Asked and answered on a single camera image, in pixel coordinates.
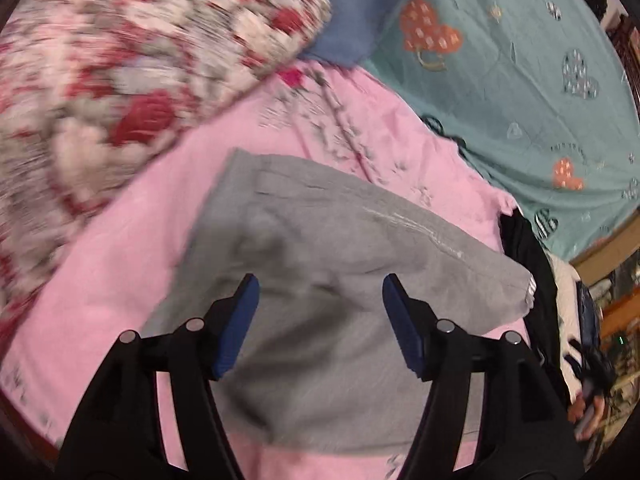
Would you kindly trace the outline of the person's right hand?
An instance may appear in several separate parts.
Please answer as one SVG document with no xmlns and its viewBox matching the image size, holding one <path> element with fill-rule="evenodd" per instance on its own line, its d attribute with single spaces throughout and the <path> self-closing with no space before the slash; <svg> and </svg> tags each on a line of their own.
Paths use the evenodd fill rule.
<svg viewBox="0 0 640 480">
<path fill-rule="evenodd" d="M 592 410 L 592 415 L 588 422 L 582 422 L 586 413 Z M 596 432 L 605 410 L 605 398 L 603 396 L 595 396 L 591 404 L 587 404 L 581 392 L 577 396 L 567 410 L 567 420 L 572 424 L 582 427 L 582 431 L 574 431 L 577 442 L 588 441 Z"/>
</svg>

